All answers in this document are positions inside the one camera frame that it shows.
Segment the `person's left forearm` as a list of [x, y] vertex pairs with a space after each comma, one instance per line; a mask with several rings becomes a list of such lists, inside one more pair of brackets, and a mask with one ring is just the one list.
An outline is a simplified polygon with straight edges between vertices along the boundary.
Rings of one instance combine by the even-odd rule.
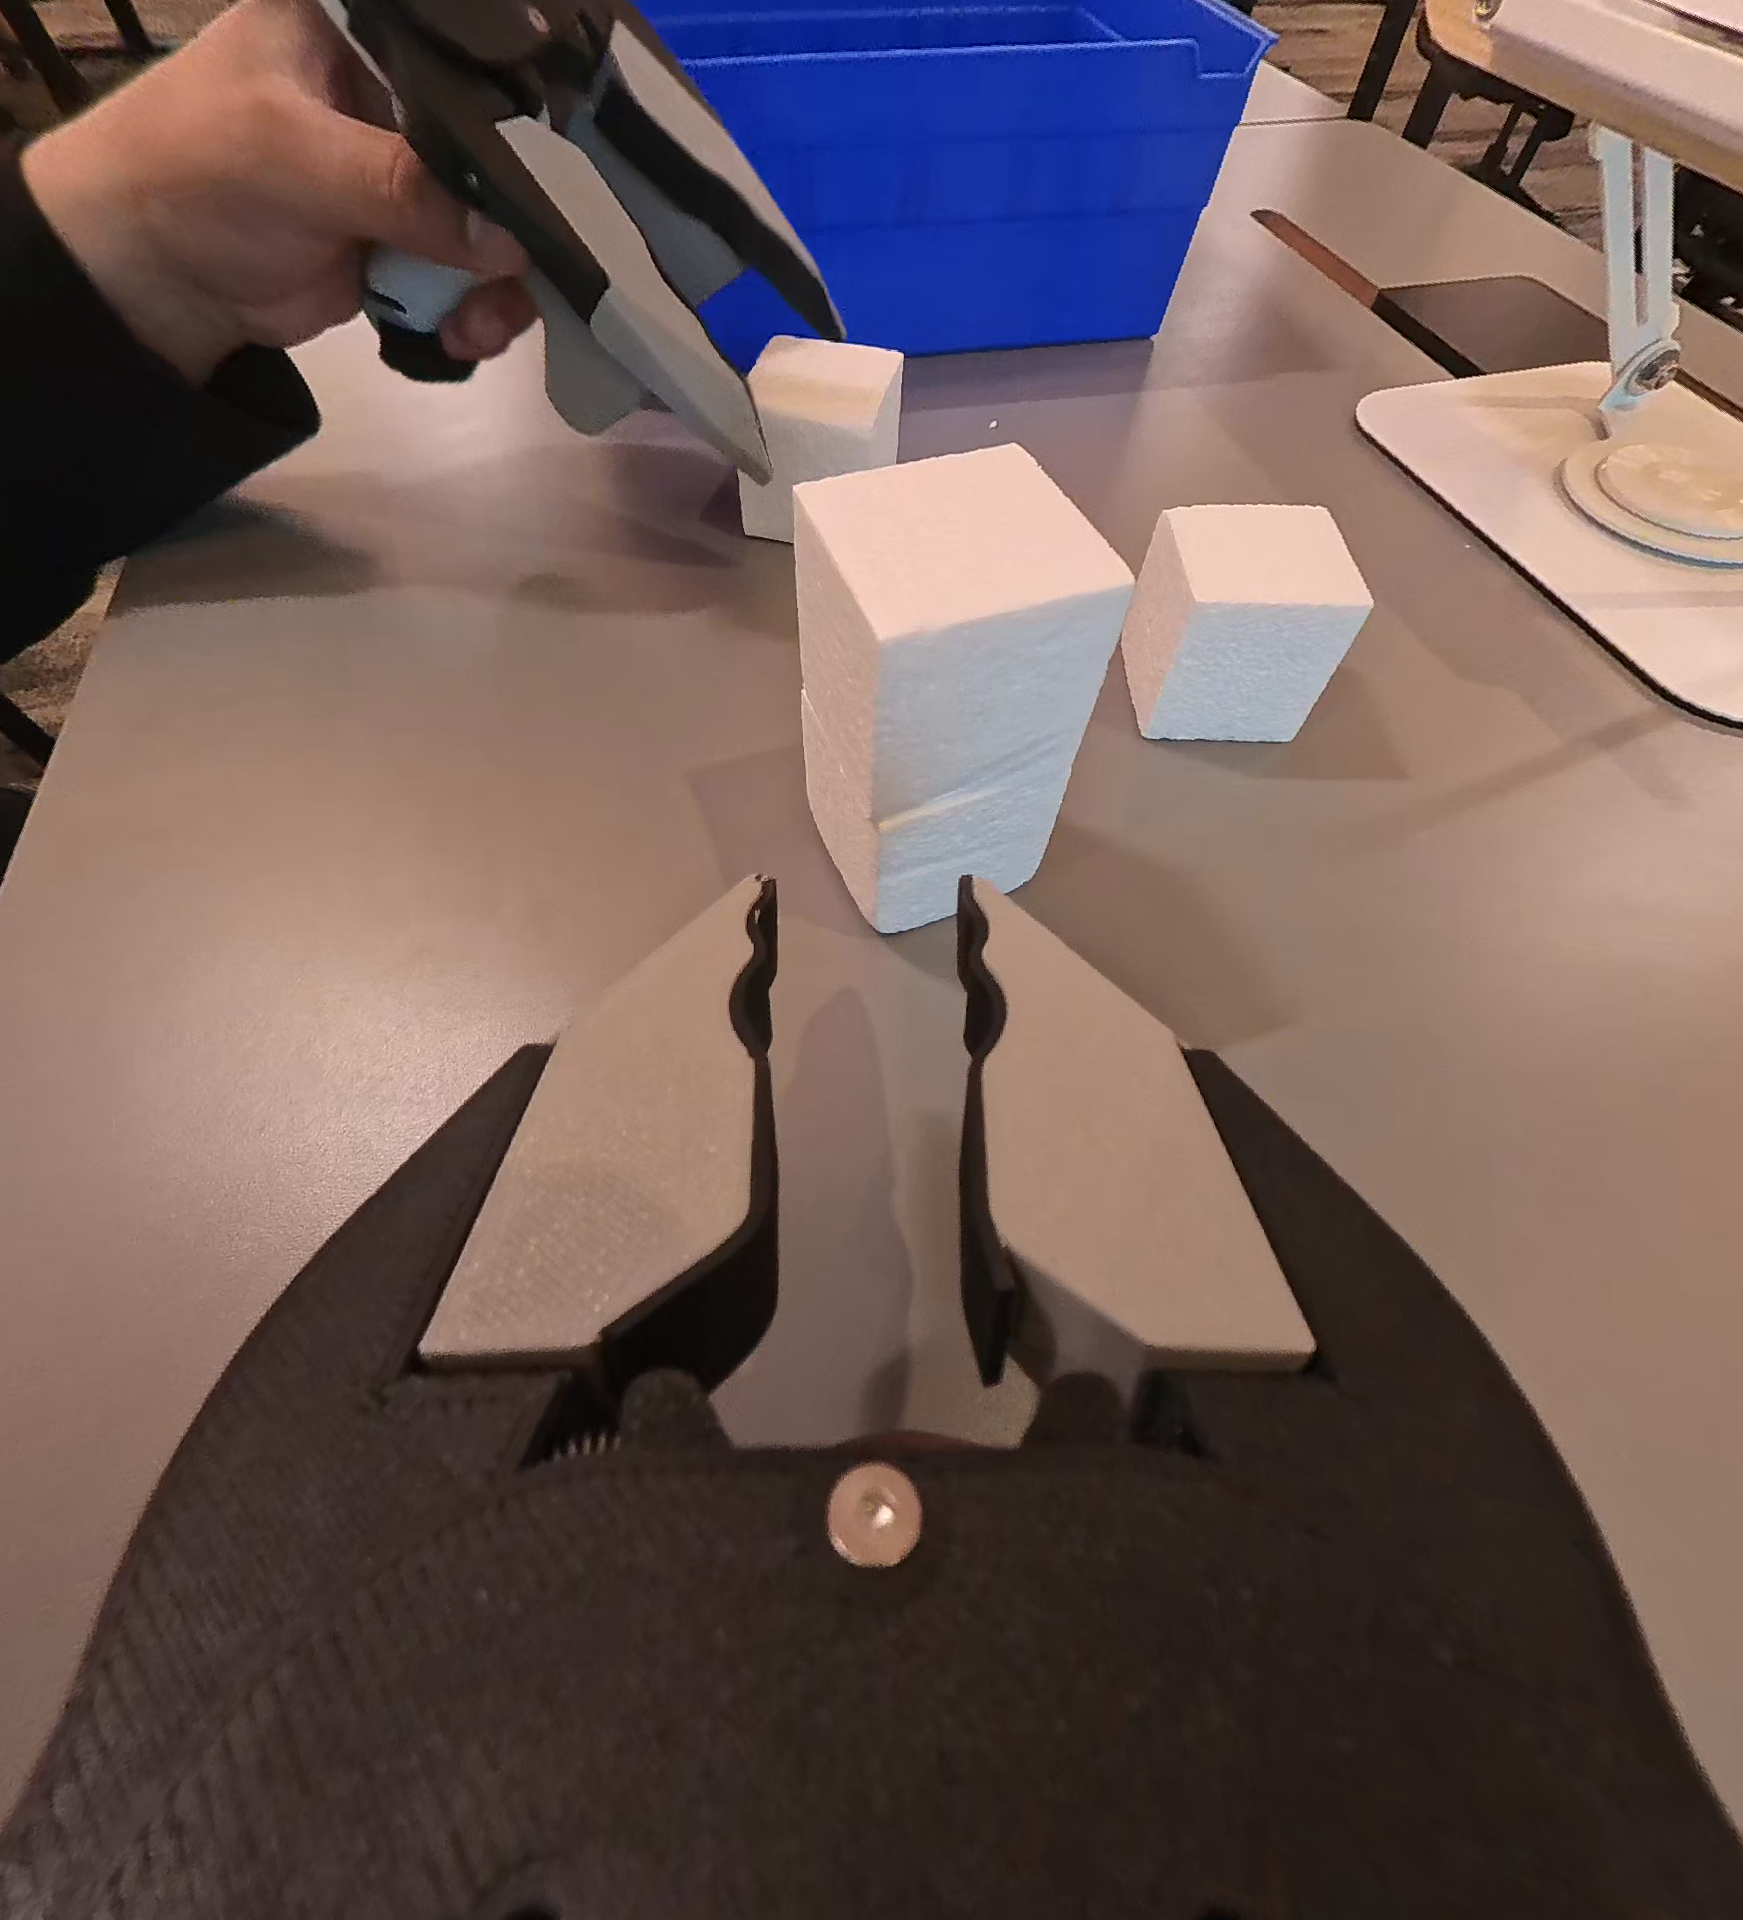
[[281, 350], [238, 350], [204, 385], [144, 350], [0, 157], [0, 664], [317, 424]]

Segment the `white wooden document stand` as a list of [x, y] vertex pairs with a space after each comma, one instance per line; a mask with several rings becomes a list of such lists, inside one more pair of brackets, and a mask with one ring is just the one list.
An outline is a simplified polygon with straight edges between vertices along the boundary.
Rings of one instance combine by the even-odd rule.
[[1743, 417], [1679, 382], [1674, 164], [1743, 196], [1743, 5], [1427, 5], [1589, 120], [1607, 366], [1367, 394], [1356, 424], [1626, 671], [1743, 728]]

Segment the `black phone on table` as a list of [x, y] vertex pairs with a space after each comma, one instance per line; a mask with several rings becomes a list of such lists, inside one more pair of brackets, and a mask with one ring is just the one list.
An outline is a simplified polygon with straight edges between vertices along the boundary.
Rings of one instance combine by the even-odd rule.
[[1403, 282], [1372, 310], [1456, 379], [1607, 366], [1607, 325], [1536, 276]]

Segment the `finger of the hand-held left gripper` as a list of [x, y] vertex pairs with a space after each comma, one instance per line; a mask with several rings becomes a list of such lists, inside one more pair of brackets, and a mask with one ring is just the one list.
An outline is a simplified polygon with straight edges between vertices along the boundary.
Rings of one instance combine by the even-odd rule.
[[596, 55], [596, 75], [587, 105], [572, 110], [572, 145], [629, 208], [687, 307], [702, 315], [756, 272], [816, 339], [843, 341], [843, 321], [807, 243], [651, 23], [574, 28]]
[[605, 271], [607, 288], [587, 321], [597, 350], [647, 394], [667, 399], [703, 444], [765, 486], [773, 461], [746, 376], [675, 290], [607, 177], [578, 145], [536, 120], [504, 120], [500, 137]]

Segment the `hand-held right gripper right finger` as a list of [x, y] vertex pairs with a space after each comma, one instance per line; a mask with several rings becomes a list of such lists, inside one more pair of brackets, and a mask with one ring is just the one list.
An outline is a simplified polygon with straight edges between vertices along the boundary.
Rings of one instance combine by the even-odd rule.
[[961, 1310], [985, 1387], [1300, 1372], [1316, 1336], [1177, 1031], [999, 885], [956, 888]]

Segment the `white hard foam cube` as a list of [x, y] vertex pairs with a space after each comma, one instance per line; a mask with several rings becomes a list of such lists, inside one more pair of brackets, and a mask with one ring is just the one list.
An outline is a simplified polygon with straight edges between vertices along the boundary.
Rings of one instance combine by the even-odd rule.
[[872, 930], [952, 919], [969, 873], [1014, 893], [1039, 872], [1077, 754], [1047, 754], [999, 782], [872, 820], [810, 695], [799, 695], [799, 728], [814, 828]]
[[1367, 615], [1372, 589], [1325, 504], [1165, 508], [1117, 649], [1138, 730], [1291, 741]]
[[1136, 573], [1023, 444], [794, 491], [805, 695], [874, 823], [1072, 760]]
[[773, 479], [737, 479], [741, 533], [794, 541], [794, 491], [898, 461], [907, 356], [781, 334], [748, 374]]

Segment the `person's left hand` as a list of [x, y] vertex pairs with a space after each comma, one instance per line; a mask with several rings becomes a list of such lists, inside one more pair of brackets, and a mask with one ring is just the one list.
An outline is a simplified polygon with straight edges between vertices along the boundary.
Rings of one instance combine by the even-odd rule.
[[196, 385], [351, 321], [372, 251], [472, 272], [440, 321], [459, 363], [536, 321], [524, 251], [427, 175], [317, 5], [234, 5], [22, 175], [128, 330]]

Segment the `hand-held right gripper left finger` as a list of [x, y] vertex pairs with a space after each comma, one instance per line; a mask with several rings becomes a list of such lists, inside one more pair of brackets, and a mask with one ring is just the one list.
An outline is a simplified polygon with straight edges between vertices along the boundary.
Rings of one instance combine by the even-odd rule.
[[775, 881], [746, 873], [555, 1041], [422, 1339], [440, 1369], [727, 1376], [775, 1312]]

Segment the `blue plastic bin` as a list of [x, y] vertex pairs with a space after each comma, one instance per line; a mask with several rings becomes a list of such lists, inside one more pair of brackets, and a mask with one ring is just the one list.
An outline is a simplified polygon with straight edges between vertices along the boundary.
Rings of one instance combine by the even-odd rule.
[[1145, 341], [1276, 33], [1229, 5], [647, 5], [856, 345]]

